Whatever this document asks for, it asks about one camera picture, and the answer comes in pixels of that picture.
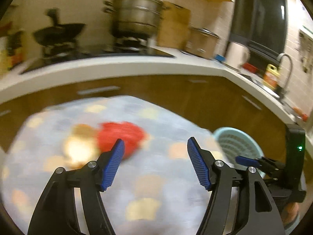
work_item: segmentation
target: cabinet drawer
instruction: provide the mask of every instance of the cabinet drawer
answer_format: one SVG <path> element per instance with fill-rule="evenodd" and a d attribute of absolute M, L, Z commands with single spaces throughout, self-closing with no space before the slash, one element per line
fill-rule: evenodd
<path fill-rule="evenodd" d="M 0 105 L 0 145 L 7 152 L 18 130 L 31 115 L 25 96 Z"/>
<path fill-rule="evenodd" d="M 188 80 L 185 75 L 151 75 L 145 76 L 137 91 L 141 99 L 156 104 L 183 116 L 186 108 Z"/>
<path fill-rule="evenodd" d="M 110 97 L 124 94 L 127 77 L 93 80 L 76 83 L 79 99 L 91 97 Z"/>
<path fill-rule="evenodd" d="M 76 91 L 76 84 L 56 86 L 26 95 L 27 105 L 32 114 L 40 112 L 46 107 L 76 99 L 80 99 Z"/>
<path fill-rule="evenodd" d="M 240 117 L 232 127 L 250 135 L 268 158 L 285 162 L 285 125 L 264 104 L 239 88 Z"/>

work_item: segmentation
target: cutting board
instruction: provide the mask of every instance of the cutting board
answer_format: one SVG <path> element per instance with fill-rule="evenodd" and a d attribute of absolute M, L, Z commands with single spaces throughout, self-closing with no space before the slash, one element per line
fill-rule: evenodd
<path fill-rule="evenodd" d="M 157 45 L 184 49 L 189 35 L 190 10 L 168 1 L 163 2 Z"/>

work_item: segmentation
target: cooktop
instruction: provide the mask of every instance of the cooktop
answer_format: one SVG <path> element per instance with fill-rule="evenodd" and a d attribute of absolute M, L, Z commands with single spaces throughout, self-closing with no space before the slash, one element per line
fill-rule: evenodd
<path fill-rule="evenodd" d="M 112 57 L 112 56 L 158 56 L 175 58 L 175 56 L 160 51 L 155 48 L 145 47 L 139 51 L 121 50 L 112 47 L 99 47 L 92 46 L 83 50 L 75 50 L 71 52 L 63 52 L 59 55 L 55 55 L 53 58 L 39 58 L 35 60 L 27 69 L 21 72 L 21 74 L 40 69 L 42 67 L 50 66 L 59 62 L 67 62 L 86 58 L 96 57 Z"/>

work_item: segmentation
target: table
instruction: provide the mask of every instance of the table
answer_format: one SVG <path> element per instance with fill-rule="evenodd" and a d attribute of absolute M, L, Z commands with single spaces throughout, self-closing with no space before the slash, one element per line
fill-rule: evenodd
<path fill-rule="evenodd" d="M 131 96 L 73 101 L 27 119 L 11 145 L 2 174 L 3 202 L 13 221 L 27 234 L 51 174 L 59 166 L 69 170 L 62 146 L 71 128 L 80 123 L 99 128 L 106 121 L 129 121 L 146 132 L 141 149 L 122 161 L 113 185 L 101 193 L 116 234 L 196 234 L 210 193 L 198 182 L 187 140 L 194 136 L 215 158 L 229 162 L 208 130 Z M 79 225 L 89 234 L 79 193 L 75 189 Z M 227 225 L 228 233 L 232 222 Z"/>

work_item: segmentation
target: kitchen counter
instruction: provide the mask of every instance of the kitchen counter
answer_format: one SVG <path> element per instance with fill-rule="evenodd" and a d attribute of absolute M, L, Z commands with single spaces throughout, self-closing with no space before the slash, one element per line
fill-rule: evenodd
<path fill-rule="evenodd" d="M 121 56 L 81 59 L 20 75 L 34 61 L 27 60 L 0 80 L 0 104 L 43 89 L 88 80 L 153 74 L 210 75 L 227 78 L 262 102 L 281 121 L 293 122 L 274 97 L 218 61 L 186 55 L 176 49 L 157 48 L 176 58 Z"/>

